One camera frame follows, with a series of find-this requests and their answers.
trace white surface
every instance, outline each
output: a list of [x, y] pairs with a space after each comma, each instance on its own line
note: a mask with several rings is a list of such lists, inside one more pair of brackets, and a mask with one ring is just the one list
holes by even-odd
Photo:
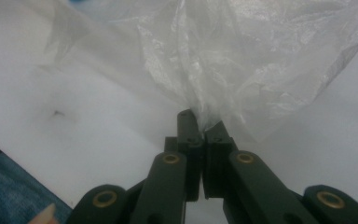
[[[74, 206], [95, 186], [128, 188], [145, 178], [184, 108], [162, 96], [136, 59], [134, 84], [80, 63], [35, 71], [51, 62], [43, 53], [51, 20], [43, 1], [0, 0], [0, 148]], [[235, 128], [228, 131], [244, 149]], [[314, 104], [246, 146], [289, 189], [325, 184], [358, 201], [358, 54]], [[226, 222], [220, 201], [191, 203], [186, 214], [189, 224]]]

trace black mechanical arm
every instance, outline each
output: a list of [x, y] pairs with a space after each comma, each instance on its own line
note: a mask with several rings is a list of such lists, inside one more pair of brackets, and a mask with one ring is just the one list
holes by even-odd
[[89, 191], [68, 224], [182, 224], [186, 202], [223, 198], [229, 224], [358, 224], [358, 203], [327, 186], [313, 186], [300, 196], [254, 153], [240, 151], [223, 122], [204, 136], [190, 110], [178, 114], [177, 137], [167, 137], [164, 152], [148, 177], [124, 190], [103, 185]]

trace clear plastic bag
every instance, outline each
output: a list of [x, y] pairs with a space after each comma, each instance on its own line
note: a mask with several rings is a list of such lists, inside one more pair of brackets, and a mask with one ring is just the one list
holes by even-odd
[[[256, 140], [309, 105], [358, 50], [358, 0], [89, 0], [75, 7], [103, 26], [136, 30], [147, 72], [192, 108], [202, 130], [223, 119]], [[82, 28], [69, 29], [75, 26], [62, 26], [62, 17], [68, 23], [71, 14], [56, 15], [53, 29], [63, 31], [51, 39], [63, 58], [77, 41], [67, 36], [88, 25], [75, 19]]]

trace blue jeans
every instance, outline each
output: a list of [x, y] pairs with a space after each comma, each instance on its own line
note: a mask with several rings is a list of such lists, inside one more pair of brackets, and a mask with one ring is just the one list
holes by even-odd
[[0, 224], [28, 223], [51, 203], [57, 207], [56, 219], [64, 223], [71, 208], [0, 153]]

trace screw hole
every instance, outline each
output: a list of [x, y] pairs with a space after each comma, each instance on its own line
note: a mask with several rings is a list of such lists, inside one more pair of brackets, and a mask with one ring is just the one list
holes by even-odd
[[237, 155], [237, 161], [242, 163], [252, 163], [255, 158], [252, 155], [241, 153]]
[[316, 194], [318, 200], [326, 206], [340, 209], [345, 207], [344, 201], [334, 193], [328, 191], [320, 191]]
[[105, 190], [94, 196], [92, 203], [99, 208], [105, 208], [117, 200], [117, 194], [112, 190]]
[[179, 162], [179, 157], [176, 156], [176, 155], [173, 155], [173, 154], [170, 154], [170, 155], [166, 155], [162, 158], [162, 160], [165, 162], [165, 163], [168, 163], [168, 164], [174, 164], [174, 163], [177, 163]]
[[163, 216], [161, 214], [152, 214], [147, 218], [147, 224], [162, 224]]
[[303, 221], [301, 218], [294, 214], [286, 213], [283, 215], [283, 220], [286, 221], [288, 224], [302, 224]]

